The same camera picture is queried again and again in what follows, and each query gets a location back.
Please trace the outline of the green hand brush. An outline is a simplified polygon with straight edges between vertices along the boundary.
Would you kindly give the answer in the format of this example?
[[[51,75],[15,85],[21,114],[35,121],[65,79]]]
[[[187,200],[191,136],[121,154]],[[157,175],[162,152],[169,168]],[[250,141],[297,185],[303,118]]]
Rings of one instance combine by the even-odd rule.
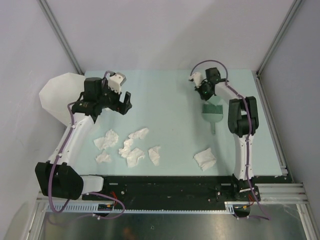
[[[214,104],[203,104],[201,111],[202,118],[210,123],[210,131],[212,135],[216,134],[216,123],[223,119],[223,106]]]

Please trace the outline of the green plastic dustpan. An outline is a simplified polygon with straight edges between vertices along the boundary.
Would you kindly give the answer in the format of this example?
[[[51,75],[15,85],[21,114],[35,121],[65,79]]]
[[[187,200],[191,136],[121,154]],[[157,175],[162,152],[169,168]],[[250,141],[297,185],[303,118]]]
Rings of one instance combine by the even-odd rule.
[[[213,96],[210,97],[210,99],[208,99],[206,101],[206,103],[209,104],[209,105],[217,106],[217,105],[221,105],[221,100],[222,100],[221,97],[219,97],[217,95],[213,95]]]

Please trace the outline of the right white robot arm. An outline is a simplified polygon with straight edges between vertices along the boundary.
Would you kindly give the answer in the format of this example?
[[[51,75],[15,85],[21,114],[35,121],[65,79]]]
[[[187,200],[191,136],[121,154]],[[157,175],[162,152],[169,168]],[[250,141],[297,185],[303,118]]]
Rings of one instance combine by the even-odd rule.
[[[205,70],[205,77],[200,72],[192,72],[189,81],[199,93],[202,105],[201,115],[210,123],[211,133],[216,133],[216,123],[223,119],[223,100],[228,105],[227,126],[234,137],[235,167],[232,175],[231,196],[242,201],[248,196],[256,197],[253,184],[252,145],[254,134],[259,128],[257,100],[254,96],[244,97],[235,90],[226,78],[222,78],[216,67]]]

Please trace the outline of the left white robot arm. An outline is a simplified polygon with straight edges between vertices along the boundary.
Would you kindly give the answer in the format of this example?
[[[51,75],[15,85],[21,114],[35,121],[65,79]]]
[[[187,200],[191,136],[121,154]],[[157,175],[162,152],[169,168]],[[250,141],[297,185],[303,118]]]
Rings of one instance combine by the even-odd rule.
[[[65,73],[50,79],[39,93],[42,108],[66,126],[53,154],[39,162],[35,174],[42,193],[49,197],[77,200],[93,194],[100,200],[110,196],[111,188],[97,175],[79,175],[74,169],[85,138],[104,109],[125,115],[131,108],[131,93],[121,101],[126,77],[107,71],[103,77]]]

